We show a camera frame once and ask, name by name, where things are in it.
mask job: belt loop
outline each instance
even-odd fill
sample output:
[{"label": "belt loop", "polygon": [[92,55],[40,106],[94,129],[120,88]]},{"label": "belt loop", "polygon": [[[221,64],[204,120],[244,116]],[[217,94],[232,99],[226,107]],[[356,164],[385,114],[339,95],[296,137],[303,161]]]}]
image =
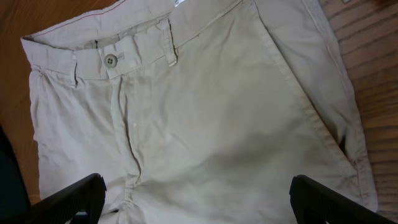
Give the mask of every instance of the belt loop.
[{"label": "belt loop", "polygon": [[164,51],[166,54],[169,66],[173,66],[177,63],[177,56],[174,51],[173,37],[170,29],[169,18],[166,17],[160,21],[160,26],[162,28],[163,38],[164,38]]},{"label": "belt loop", "polygon": [[75,53],[72,55],[72,67],[70,70],[70,87],[71,88],[76,88],[77,87],[77,81],[76,81],[76,67],[77,67],[77,58]]}]

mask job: red stitching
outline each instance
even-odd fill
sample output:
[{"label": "red stitching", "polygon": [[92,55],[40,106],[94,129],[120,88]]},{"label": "red stitching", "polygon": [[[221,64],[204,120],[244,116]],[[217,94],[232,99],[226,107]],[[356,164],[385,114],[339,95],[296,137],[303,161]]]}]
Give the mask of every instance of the red stitching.
[{"label": "red stitching", "polygon": [[[116,9],[116,7],[120,6],[120,5],[121,5],[122,3],[124,3],[125,1],[126,1],[126,0],[123,0],[120,4],[118,4],[117,6],[113,7],[112,9],[110,9],[110,10],[108,10],[108,11],[101,12],[101,13],[97,13],[97,14],[91,14],[91,15],[83,16],[83,17],[80,18],[80,19],[83,19],[83,18],[86,18],[86,17],[89,17],[89,16],[97,16],[97,15],[105,14],[105,13],[107,13],[107,12],[112,11],[113,9]],[[60,27],[54,28],[54,29],[52,29],[52,30],[49,30],[49,31],[45,32],[44,34],[48,34],[48,33],[51,32],[51,31],[54,31],[54,30],[56,30],[56,29],[59,29],[59,28],[61,28],[61,27],[66,26],[66,25],[69,25],[69,24],[72,24],[72,23],[74,23],[74,22],[77,22],[77,21],[79,21],[80,19],[77,19],[77,20],[75,20],[75,21],[72,21],[72,22],[69,22],[69,23],[67,23],[67,24],[64,24],[64,25],[62,25],[62,26],[60,26]],[[35,37],[38,37],[38,36],[44,35],[44,34],[39,34],[39,35],[33,36],[32,38],[35,38]]]}]

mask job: khaki pants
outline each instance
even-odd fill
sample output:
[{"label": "khaki pants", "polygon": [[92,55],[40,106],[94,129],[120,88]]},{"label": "khaki pants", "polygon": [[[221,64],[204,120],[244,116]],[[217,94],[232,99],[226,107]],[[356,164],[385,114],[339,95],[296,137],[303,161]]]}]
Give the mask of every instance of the khaki pants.
[{"label": "khaki pants", "polygon": [[295,223],[304,174],[377,209],[315,0],[122,0],[22,44],[42,198],[97,172],[100,223]]}]

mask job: brown wooden surface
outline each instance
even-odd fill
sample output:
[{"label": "brown wooden surface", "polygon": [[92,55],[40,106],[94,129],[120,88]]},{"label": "brown wooden surface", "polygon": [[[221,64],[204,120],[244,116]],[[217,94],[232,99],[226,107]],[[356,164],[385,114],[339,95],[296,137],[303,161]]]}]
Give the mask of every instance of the brown wooden surface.
[{"label": "brown wooden surface", "polygon": [[[39,201],[37,150],[29,114],[29,63],[19,38],[115,0],[0,1],[0,124]],[[379,194],[379,213],[398,222],[398,1],[319,0],[341,46],[361,112]]]}]

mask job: side pocket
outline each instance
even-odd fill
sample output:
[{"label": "side pocket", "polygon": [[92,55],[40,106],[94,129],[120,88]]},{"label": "side pocket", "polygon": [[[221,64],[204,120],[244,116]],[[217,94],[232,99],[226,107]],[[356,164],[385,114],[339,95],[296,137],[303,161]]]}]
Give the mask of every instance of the side pocket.
[{"label": "side pocket", "polygon": [[271,55],[275,65],[279,68],[283,79],[295,95],[303,112],[306,115],[306,119],[312,125],[312,128],[320,138],[320,141],[323,143],[325,148],[329,151],[332,158],[340,166],[341,172],[348,175],[349,177],[357,176],[358,172],[356,168],[350,163],[348,158],[344,155],[344,153],[341,151],[341,149],[333,139],[333,136],[329,133],[326,126],[323,124],[323,121],[320,119],[318,113],[315,111],[315,108],[312,106],[310,100],[308,99],[307,95],[297,81],[295,75],[293,74],[293,71],[291,71],[289,65],[283,58],[282,54],[279,52],[279,49],[272,40],[272,37],[262,23],[256,3],[254,1],[251,1],[250,4],[251,5],[249,7],[249,10],[252,16],[251,24],[258,34],[261,44],[264,46],[265,50]]},{"label": "side pocket", "polygon": [[40,96],[42,91],[42,73],[40,68],[32,67],[32,71],[29,75],[29,90],[30,90],[30,116],[32,118],[34,135],[33,139],[39,142],[40,131],[39,131],[39,114],[40,114]]}]

